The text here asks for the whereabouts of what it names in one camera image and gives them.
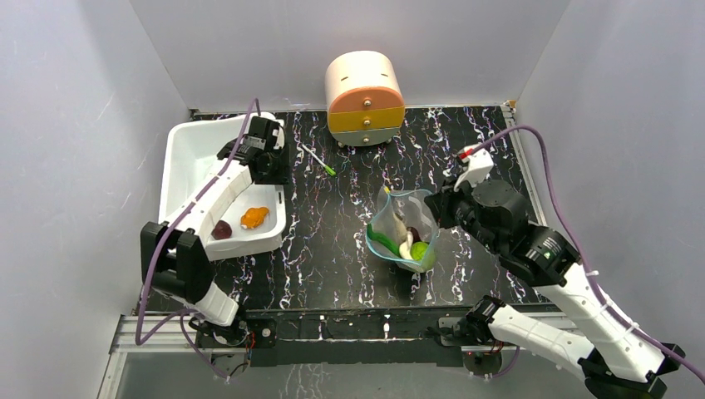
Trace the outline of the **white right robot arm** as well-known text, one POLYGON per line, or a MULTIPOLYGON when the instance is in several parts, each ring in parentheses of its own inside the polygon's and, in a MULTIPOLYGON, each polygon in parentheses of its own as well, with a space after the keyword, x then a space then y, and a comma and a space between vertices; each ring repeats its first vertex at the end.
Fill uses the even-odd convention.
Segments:
POLYGON ((604 292, 590 284, 578 251, 559 232, 529 219, 523 195, 490 180, 445 186, 425 204, 440 228, 465 230, 576 326, 572 333, 555 328, 485 296, 452 328, 453 337, 523 347, 572 373, 597 398, 665 395, 663 375, 678 369, 681 348, 647 342, 621 312, 610 310, 604 292))

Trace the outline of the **green toy chili pepper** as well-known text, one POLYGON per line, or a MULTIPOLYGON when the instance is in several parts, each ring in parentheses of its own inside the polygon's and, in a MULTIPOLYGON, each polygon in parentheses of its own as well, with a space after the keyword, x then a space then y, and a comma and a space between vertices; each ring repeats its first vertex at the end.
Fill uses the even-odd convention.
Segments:
POLYGON ((381 244, 384 248, 386 248, 395 256, 400 256, 399 245, 393 240, 389 239, 385 234, 376 232, 370 224, 367 225, 367 237, 371 241, 381 244))

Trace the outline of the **grey toy fish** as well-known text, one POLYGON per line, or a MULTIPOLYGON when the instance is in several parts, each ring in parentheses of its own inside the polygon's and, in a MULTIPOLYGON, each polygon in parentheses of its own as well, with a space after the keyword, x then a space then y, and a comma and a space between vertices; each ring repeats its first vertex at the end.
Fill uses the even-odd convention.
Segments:
POLYGON ((403 217, 396 212, 392 212, 392 221, 396 241, 402 242, 407 231, 407 226, 403 220, 403 217))

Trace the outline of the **white plastic bin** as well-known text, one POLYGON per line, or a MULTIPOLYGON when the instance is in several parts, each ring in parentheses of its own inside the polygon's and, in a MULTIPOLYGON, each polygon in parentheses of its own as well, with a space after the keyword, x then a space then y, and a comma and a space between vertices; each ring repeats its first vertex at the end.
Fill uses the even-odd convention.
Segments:
POLYGON ((211 261, 271 252, 283 242, 283 185, 256 185, 248 166, 218 156, 256 121, 273 122, 277 145, 285 144, 285 124, 269 112, 182 123, 167 138, 158 220, 175 223, 181 232, 193 229, 211 261), (240 217, 252 207, 269 208, 269 216, 257 229, 242 229, 240 217), (230 239, 211 236, 219 220, 232 227, 230 239))

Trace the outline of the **cream toy garlic piece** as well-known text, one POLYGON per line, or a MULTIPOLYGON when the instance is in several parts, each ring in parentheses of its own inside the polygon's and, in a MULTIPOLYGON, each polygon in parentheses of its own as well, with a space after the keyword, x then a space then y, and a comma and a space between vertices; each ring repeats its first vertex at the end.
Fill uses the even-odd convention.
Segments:
POLYGON ((399 254, 401 259, 413 260, 412 246, 414 244, 414 235, 411 230, 406 231, 402 242, 399 244, 399 254))

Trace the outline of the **green toy apple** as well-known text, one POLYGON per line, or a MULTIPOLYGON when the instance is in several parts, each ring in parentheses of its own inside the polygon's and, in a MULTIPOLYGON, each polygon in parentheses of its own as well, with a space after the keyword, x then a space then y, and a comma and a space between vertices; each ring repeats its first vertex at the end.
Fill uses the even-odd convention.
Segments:
POLYGON ((418 241, 413 243, 410 254, 412 259, 423 268, 432 268, 436 262, 435 251, 428 242, 418 241))

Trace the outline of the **clear zip top bag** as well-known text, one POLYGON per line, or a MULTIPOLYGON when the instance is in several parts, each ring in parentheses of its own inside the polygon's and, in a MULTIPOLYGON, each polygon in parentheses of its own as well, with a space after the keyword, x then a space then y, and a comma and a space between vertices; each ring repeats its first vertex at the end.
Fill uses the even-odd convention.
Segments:
POLYGON ((367 224, 368 249, 380 259, 413 273, 427 273, 436 265, 436 220, 425 199, 430 190, 391 190, 377 197, 377 213, 367 224))

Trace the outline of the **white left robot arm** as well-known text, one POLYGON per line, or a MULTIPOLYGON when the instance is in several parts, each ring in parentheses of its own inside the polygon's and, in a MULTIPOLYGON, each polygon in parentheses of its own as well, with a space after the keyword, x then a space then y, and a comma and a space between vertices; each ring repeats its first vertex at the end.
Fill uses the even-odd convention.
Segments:
POLYGON ((229 346, 244 342, 249 325, 215 282, 213 262, 281 246, 290 149, 283 120, 269 112, 169 133, 159 218, 140 233, 143 284, 216 325, 229 346))

